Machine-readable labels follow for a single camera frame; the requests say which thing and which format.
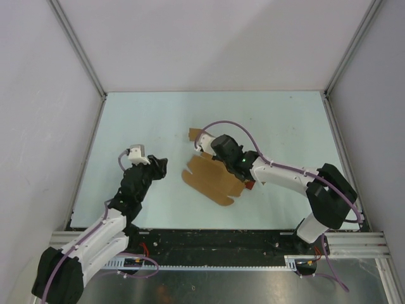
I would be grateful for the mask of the brown cardboard paper box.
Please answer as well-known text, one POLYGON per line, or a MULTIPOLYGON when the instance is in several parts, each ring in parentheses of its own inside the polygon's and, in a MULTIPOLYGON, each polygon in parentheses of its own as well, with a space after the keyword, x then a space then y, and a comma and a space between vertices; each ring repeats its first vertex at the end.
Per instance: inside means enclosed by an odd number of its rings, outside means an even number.
POLYGON ((229 173, 225 165, 206 152, 197 152, 182 171, 182 180, 220 206, 230 206, 241 196, 246 184, 229 173))

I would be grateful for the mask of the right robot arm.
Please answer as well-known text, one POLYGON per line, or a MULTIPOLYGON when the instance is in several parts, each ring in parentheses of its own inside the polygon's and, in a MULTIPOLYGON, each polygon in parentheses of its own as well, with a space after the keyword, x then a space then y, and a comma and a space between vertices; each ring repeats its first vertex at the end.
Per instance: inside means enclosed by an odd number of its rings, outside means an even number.
POLYGON ((357 192, 329 163, 321 168, 295 168, 267 160, 259 151, 244 151, 242 145, 224 134, 210 140, 213 159, 221 161, 229 173, 245 181, 275 184, 295 191, 309 201, 311 213, 292 234, 292 247, 299 254, 307 254, 318 238, 328 230, 340 229, 353 210, 357 192))

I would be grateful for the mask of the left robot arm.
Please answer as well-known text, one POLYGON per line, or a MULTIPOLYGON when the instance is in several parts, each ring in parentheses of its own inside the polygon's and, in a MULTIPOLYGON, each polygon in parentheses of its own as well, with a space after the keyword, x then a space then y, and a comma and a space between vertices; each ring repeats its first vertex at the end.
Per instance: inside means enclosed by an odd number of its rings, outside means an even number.
POLYGON ((140 238, 132 222, 154 181, 165 178, 168 159, 138 157, 123 173, 115 196, 104 213, 69 243, 48 247, 40 256, 31 293, 43 303, 77 303, 93 276, 113 257, 133 253, 140 238))

